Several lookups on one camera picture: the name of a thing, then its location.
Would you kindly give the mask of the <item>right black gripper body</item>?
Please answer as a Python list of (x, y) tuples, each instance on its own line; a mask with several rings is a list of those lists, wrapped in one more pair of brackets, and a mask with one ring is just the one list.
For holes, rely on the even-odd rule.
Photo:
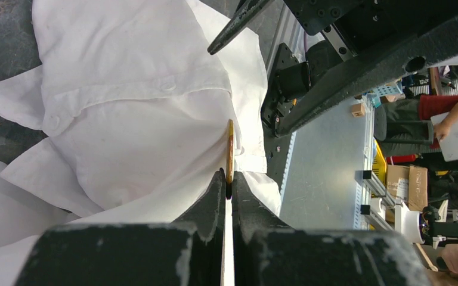
[(307, 61), (344, 61), (458, 17), (458, 1), (286, 1), (304, 29)]

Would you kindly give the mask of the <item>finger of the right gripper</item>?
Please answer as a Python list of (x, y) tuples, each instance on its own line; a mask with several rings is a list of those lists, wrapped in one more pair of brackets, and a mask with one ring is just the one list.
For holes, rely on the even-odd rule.
[(458, 14), (418, 35), (397, 36), (327, 71), (275, 127), (288, 135), (342, 101), (458, 56)]
[(211, 55), (220, 52), (250, 28), (259, 36), (259, 46), (263, 55), (269, 55), (275, 35), (274, 1), (237, 1), (238, 5), (229, 22), (215, 35), (208, 46)]

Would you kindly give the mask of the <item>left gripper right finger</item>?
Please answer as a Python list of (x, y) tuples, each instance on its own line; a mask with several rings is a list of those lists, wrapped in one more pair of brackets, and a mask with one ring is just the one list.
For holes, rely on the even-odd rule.
[(429, 285), (425, 268), (398, 233), (301, 230), (251, 191), (231, 184), (236, 285)]

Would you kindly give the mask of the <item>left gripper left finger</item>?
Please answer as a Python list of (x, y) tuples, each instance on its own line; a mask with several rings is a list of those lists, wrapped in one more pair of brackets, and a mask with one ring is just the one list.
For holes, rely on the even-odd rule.
[(226, 178), (171, 223), (69, 224), (35, 243), (16, 285), (219, 285)]

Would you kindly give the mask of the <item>yellow sunflower brooch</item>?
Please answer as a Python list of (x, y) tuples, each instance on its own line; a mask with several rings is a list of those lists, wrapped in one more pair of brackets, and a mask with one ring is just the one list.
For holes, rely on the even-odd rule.
[(234, 122), (230, 119), (227, 124), (227, 155), (226, 155), (226, 183), (232, 184), (234, 176)]

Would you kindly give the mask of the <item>white button shirt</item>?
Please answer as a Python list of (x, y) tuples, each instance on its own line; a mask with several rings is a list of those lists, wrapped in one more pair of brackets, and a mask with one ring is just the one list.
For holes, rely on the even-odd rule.
[(260, 111), (267, 71), (244, 29), (200, 1), (33, 1), (41, 65), (0, 82), (0, 116), (47, 137), (0, 163), (0, 285), (65, 223), (171, 222), (226, 162), (279, 214)]

